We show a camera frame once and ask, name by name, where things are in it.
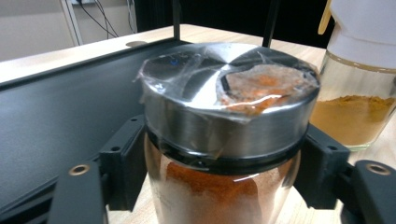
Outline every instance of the silver lid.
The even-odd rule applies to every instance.
[[[232,43],[191,44],[139,71],[149,130],[195,156],[249,159],[304,136],[317,72],[285,53]]]

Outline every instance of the yellow powder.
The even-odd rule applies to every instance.
[[[310,121],[345,146],[369,144],[386,125],[395,100],[349,95],[318,101]]]

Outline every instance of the dark background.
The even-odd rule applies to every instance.
[[[326,48],[334,21],[324,35],[318,25],[326,0],[280,0],[274,39]],[[139,32],[172,25],[172,0],[135,0]],[[263,36],[270,0],[180,0],[181,23]]]

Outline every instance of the white wall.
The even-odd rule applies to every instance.
[[[62,4],[65,1],[68,0],[0,0],[0,62],[74,47],[76,34],[69,29]],[[131,34],[126,0],[101,3],[118,35]],[[84,7],[105,27],[95,4]],[[106,39],[106,32],[80,6],[72,6],[72,10],[84,44]]]

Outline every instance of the black rod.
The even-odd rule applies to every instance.
[[[173,9],[174,39],[180,40],[180,2],[179,2],[179,0],[172,1],[172,9]]]
[[[270,9],[268,11],[267,22],[265,23],[264,37],[262,39],[262,46],[269,48],[271,45],[272,36],[275,30],[277,12],[279,11],[281,0],[271,0]]]

